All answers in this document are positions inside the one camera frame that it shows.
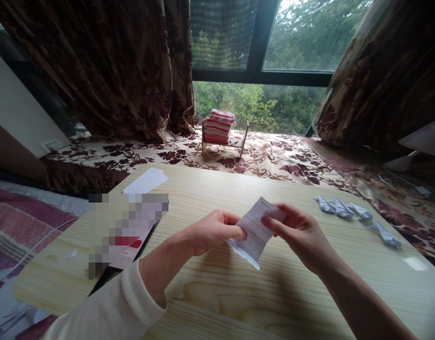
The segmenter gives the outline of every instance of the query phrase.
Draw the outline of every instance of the wooden chair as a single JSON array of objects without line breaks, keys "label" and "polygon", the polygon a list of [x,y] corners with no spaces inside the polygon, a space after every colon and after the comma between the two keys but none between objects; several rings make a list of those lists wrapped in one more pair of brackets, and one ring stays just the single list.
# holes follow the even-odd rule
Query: wooden chair
[{"label": "wooden chair", "polygon": [[202,156],[205,153],[206,148],[209,144],[214,145],[222,145],[222,146],[232,146],[238,149],[241,149],[241,152],[239,153],[239,157],[242,157],[242,152],[244,151],[244,144],[246,143],[246,136],[247,131],[249,130],[249,121],[246,122],[246,130],[244,131],[244,137],[242,139],[236,139],[236,144],[231,145],[230,143],[223,144],[223,143],[214,143],[214,142],[206,142],[205,141],[205,123],[208,118],[205,118],[202,120]]}]

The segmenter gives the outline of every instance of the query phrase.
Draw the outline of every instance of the lamp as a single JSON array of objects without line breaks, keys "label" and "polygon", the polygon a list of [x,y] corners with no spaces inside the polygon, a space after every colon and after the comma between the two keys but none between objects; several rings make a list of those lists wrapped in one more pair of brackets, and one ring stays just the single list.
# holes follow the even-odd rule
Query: lamp
[{"label": "lamp", "polygon": [[414,151],[408,156],[403,156],[385,163],[384,168],[394,172],[405,172],[409,169],[412,158],[418,153],[427,153],[435,156],[435,121],[414,131],[398,142]]}]

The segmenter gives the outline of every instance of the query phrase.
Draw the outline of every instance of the plaid blanket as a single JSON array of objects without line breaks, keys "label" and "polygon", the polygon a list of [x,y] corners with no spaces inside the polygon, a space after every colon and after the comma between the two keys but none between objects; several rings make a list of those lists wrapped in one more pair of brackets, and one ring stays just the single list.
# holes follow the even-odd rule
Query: plaid blanket
[{"label": "plaid blanket", "polygon": [[[47,233],[74,219],[75,215],[63,212],[36,198],[0,189],[0,270],[15,266],[24,255]],[[8,278],[18,275],[23,267],[74,221],[65,224],[47,237],[21,263]],[[56,319],[50,316],[18,336],[18,339],[39,339]]]}]

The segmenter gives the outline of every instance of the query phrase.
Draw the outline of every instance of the green foliage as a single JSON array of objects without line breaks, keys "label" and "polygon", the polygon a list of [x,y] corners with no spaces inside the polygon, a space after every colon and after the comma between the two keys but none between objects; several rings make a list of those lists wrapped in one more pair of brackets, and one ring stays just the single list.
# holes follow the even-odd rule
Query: green foliage
[{"label": "green foliage", "polygon": [[[192,0],[191,8],[197,8],[200,4],[210,6],[205,3],[208,2]],[[216,3],[213,6],[218,8],[223,8],[226,4],[219,0]],[[247,0],[232,2],[231,12],[234,13],[243,3],[247,3]],[[287,4],[290,5],[286,7],[282,2],[276,16],[266,53],[265,69],[333,71],[371,1],[299,0],[288,1]],[[203,8],[196,11],[201,16],[207,13]],[[222,20],[218,20],[217,26],[222,24],[223,27],[235,27],[238,24],[228,18],[225,23]],[[201,22],[194,25],[194,17],[192,21],[194,66],[245,67],[247,53],[244,44],[238,44],[237,35],[235,36],[237,33],[200,30],[203,27],[199,25]],[[209,116],[212,109],[227,110],[236,115],[237,128],[240,129],[249,120],[252,131],[304,134],[317,113],[325,89],[194,82],[194,93],[199,121]]]}]

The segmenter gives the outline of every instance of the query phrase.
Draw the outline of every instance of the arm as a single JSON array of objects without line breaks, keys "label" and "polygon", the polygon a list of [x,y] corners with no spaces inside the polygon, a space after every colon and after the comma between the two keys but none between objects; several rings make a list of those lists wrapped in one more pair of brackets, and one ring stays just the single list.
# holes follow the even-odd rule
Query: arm
[{"label": "arm", "polygon": [[239,217],[215,210],[172,235],[145,258],[59,317],[43,340],[140,339],[167,309],[164,290],[192,257],[230,238],[245,239]]},{"label": "arm", "polygon": [[358,340],[416,339],[384,301],[342,260],[315,218],[298,208],[275,204],[287,217],[263,224],[283,238],[304,265],[323,281]]}]

